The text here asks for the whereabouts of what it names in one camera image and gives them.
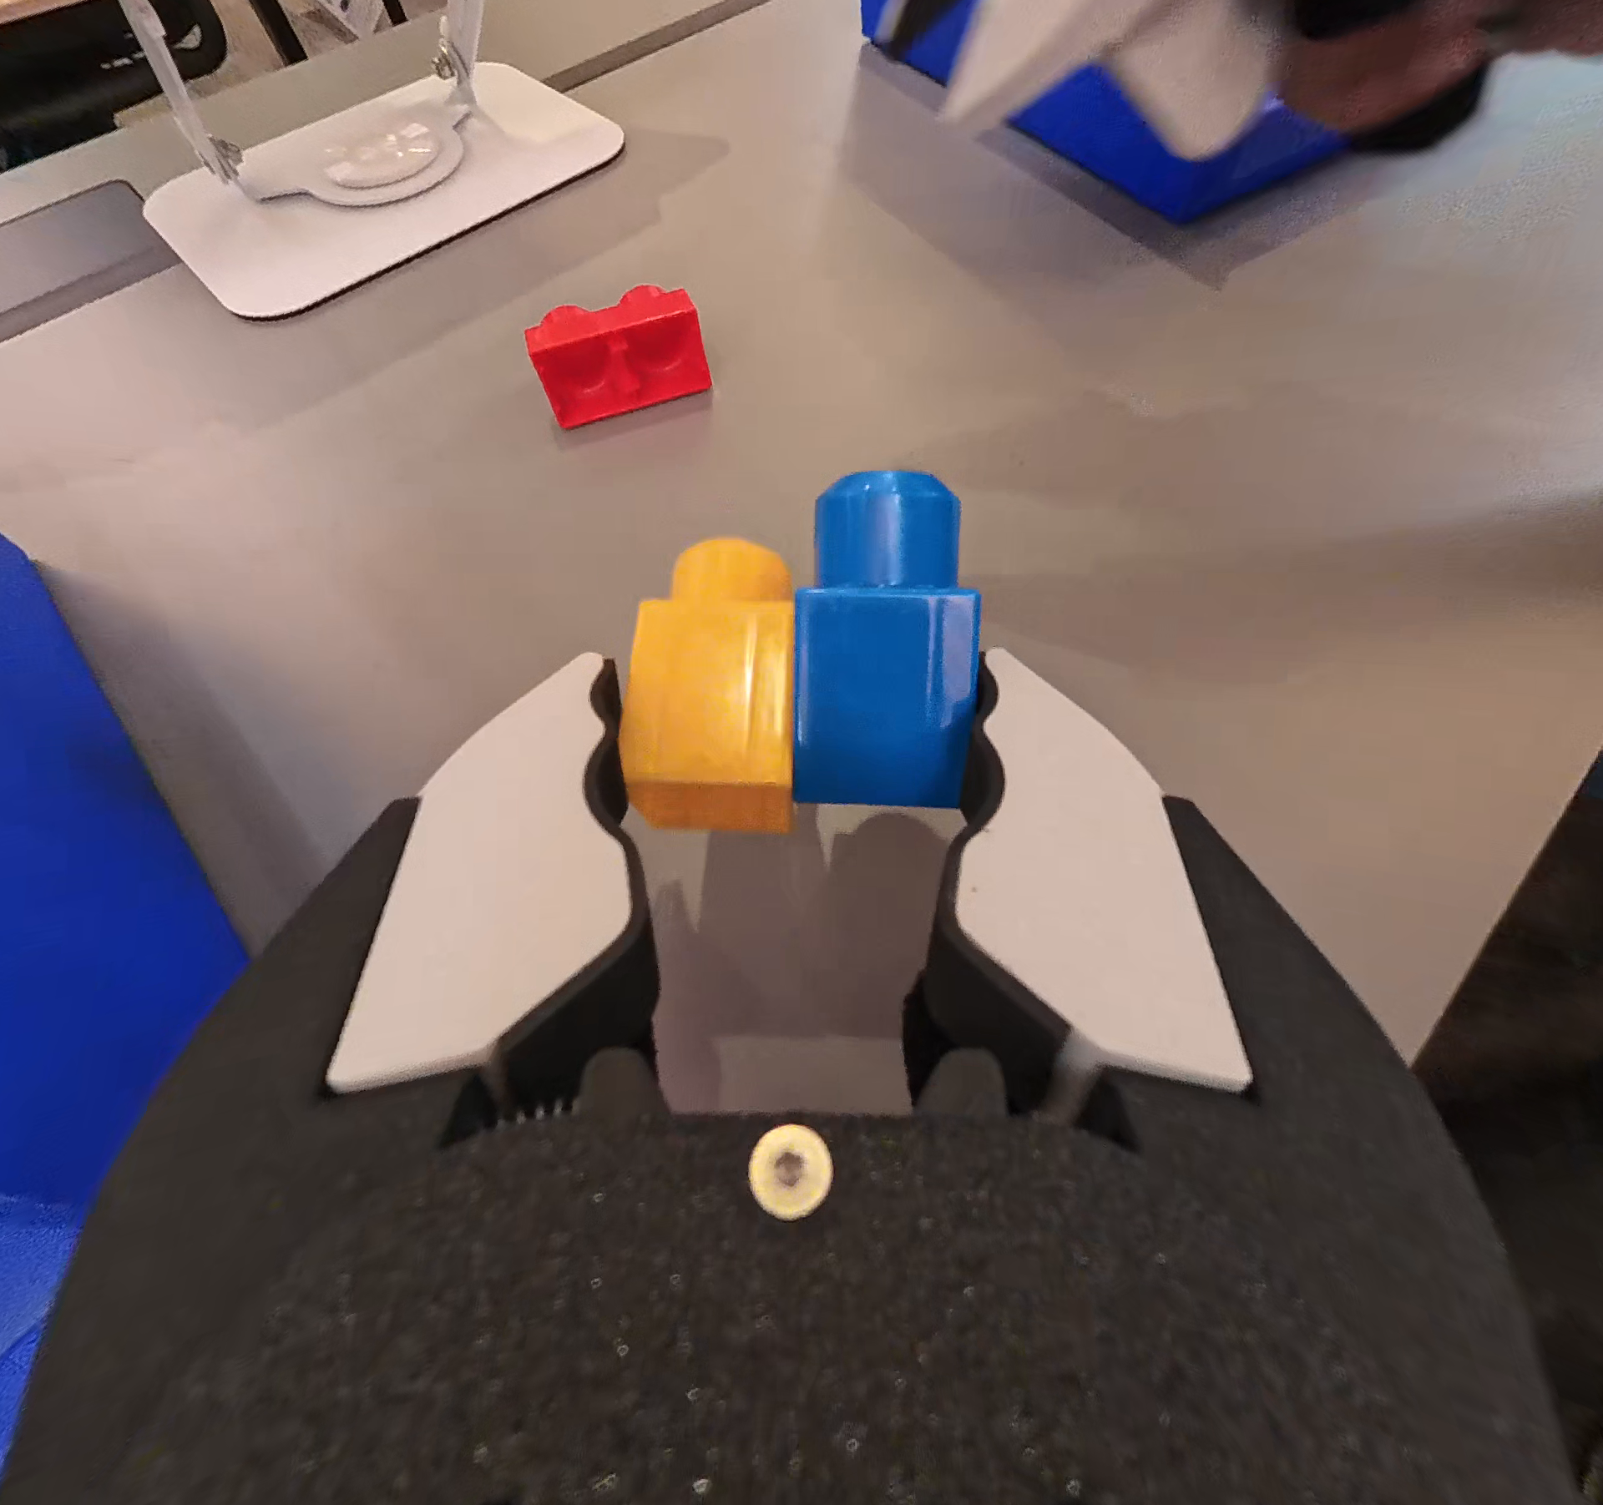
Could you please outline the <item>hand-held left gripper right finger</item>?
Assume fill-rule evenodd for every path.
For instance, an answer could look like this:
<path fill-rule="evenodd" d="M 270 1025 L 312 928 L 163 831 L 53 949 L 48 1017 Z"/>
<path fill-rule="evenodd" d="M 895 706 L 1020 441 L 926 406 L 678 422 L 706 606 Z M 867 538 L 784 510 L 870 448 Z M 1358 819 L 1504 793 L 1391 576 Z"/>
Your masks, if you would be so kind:
<path fill-rule="evenodd" d="M 1110 1074 L 1250 1095 L 1165 797 L 1004 651 L 980 658 L 959 814 L 914 989 L 940 1041 L 997 1064 L 1014 1114 Z"/>

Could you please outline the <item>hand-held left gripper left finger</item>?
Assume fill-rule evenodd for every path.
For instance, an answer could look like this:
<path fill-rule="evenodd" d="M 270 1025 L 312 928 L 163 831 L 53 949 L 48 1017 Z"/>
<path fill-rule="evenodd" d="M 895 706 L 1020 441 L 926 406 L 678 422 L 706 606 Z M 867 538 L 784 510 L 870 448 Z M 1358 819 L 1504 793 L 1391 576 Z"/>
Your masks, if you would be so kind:
<path fill-rule="evenodd" d="M 333 1095 L 490 1076 L 520 1114 L 600 1053 L 654 1065 L 660 975 L 622 823 L 622 696 L 584 653 L 471 734 L 418 795 L 331 1053 Z"/>

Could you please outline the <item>blue plastic bin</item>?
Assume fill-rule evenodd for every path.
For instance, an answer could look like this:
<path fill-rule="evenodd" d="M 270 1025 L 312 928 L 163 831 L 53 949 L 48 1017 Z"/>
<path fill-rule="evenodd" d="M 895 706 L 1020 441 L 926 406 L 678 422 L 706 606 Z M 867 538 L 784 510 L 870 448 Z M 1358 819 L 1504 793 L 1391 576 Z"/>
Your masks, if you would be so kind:
<path fill-rule="evenodd" d="M 1 543 L 1 1400 L 100 1183 L 246 961 L 41 573 Z"/>
<path fill-rule="evenodd" d="M 858 0 L 862 34 L 876 48 L 883 48 L 876 37 L 888 2 Z M 895 61 L 943 87 L 976 4 L 957 0 L 914 42 L 909 56 Z M 1072 74 L 1014 113 L 1009 126 L 1172 226 L 1195 224 L 1264 195 L 1347 152 L 1341 136 L 1268 100 L 1250 131 L 1221 155 L 1177 158 L 1131 108 L 1112 75 L 1098 68 Z"/>

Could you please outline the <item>yellow one-stud block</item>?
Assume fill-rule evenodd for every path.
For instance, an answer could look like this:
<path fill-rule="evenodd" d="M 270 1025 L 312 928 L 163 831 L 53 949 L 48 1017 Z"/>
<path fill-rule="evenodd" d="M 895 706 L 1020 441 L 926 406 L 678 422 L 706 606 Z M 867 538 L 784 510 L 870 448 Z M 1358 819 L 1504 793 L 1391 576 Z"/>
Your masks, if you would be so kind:
<path fill-rule="evenodd" d="M 693 543 L 669 594 L 640 602 L 619 753 L 645 824 L 791 831 L 792 620 L 784 561 L 735 538 Z"/>

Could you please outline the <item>blue toy block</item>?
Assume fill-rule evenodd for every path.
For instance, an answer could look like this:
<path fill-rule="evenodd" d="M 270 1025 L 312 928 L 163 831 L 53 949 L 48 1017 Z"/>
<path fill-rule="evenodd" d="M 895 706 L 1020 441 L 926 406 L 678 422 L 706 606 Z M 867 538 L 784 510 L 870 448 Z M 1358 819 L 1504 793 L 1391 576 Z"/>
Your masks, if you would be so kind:
<path fill-rule="evenodd" d="M 815 500 L 811 545 L 813 583 L 794 594 L 794 802 L 955 809 L 980 668 L 957 497 L 931 474 L 848 474 Z"/>

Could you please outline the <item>red two-stud block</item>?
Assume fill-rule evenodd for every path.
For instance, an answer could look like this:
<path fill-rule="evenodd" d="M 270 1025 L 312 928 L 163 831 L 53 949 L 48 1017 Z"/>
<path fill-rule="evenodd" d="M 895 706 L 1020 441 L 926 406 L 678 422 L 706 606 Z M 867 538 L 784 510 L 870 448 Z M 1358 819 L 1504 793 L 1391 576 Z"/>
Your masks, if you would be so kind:
<path fill-rule="evenodd" d="M 523 334 L 523 346 L 562 432 L 713 387 L 702 327 L 685 290 L 641 285 L 605 309 L 556 308 Z"/>

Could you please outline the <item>grey desk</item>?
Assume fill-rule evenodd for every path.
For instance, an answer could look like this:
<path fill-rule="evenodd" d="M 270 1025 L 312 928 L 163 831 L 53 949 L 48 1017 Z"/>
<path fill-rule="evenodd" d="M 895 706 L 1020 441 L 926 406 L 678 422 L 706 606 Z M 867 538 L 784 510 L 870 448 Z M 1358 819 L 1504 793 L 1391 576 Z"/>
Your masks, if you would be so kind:
<path fill-rule="evenodd" d="M 556 0 L 532 0 L 536 15 Z M 693 540 L 962 502 L 985 635 L 1191 798 L 1405 1057 L 1599 750 L 1599 68 L 1174 233 L 935 119 L 857 0 L 492 51 L 608 169 L 301 318 L 170 268 L 3 342 L 50 573 L 239 935 Z M 685 290 L 707 394 L 562 432 L 523 334 Z"/>

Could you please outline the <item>person's dark clothing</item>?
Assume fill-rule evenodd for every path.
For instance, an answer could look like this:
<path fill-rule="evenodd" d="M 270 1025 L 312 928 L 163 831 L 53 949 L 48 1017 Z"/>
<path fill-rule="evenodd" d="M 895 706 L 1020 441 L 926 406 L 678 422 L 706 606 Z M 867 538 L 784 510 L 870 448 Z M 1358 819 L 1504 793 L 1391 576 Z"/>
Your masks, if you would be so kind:
<path fill-rule="evenodd" d="M 1601 1499 L 1601 767 L 1413 1060 L 1511 1258 L 1582 1502 Z"/>

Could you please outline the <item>black office chair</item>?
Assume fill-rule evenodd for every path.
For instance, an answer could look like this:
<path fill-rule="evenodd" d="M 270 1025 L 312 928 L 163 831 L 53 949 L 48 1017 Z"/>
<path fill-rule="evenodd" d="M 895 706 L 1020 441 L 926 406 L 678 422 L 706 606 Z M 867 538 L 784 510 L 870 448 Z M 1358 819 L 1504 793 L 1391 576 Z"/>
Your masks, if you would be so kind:
<path fill-rule="evenodd" d="M 150 0 L 182 80 L 227 60 L 211 0 Z M 86 0 L 1 28 L 1 167 L 12 169 L 114 131 L 159 84 L 116 0 Z"/>

